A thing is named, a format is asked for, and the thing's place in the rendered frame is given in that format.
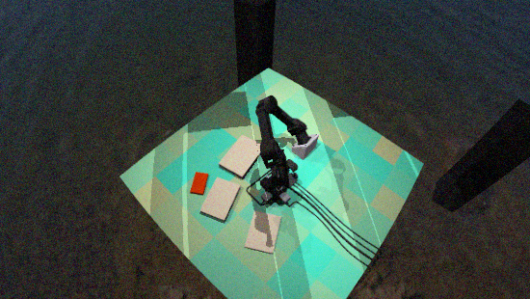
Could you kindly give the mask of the red rectangular block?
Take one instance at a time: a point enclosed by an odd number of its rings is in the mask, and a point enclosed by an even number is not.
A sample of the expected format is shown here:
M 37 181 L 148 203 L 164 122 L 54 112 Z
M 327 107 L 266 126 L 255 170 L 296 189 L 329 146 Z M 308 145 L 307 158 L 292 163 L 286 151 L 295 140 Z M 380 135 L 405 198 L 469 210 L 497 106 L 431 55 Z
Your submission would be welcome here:
M 190 193 L 204 194 L 208 173 L 196 172 Z

